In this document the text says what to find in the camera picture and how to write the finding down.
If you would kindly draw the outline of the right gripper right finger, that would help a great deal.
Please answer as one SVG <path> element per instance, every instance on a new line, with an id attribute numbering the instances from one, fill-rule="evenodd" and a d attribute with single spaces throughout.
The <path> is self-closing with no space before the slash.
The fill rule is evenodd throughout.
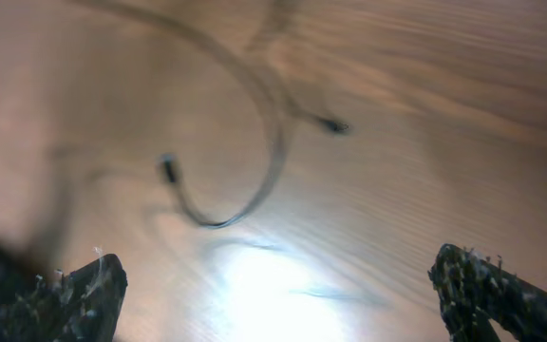
<path id="1" fill-rule="evenodd" d="M 452 342 L 498 341 L 497 322 L 519 342 L 547 342 L 547 292 L 472 250 L 445 244 L 428 271 Z"/>

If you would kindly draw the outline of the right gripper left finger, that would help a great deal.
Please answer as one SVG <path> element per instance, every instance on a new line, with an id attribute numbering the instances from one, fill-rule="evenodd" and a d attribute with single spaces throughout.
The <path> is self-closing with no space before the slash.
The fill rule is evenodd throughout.
<path id="1" fill-rule="evenodd" d="M 0 304 L 0 342 L 112 342 L 127 276 L 114 254 L 66 275 L 57 270 L 48 295 Z"/>

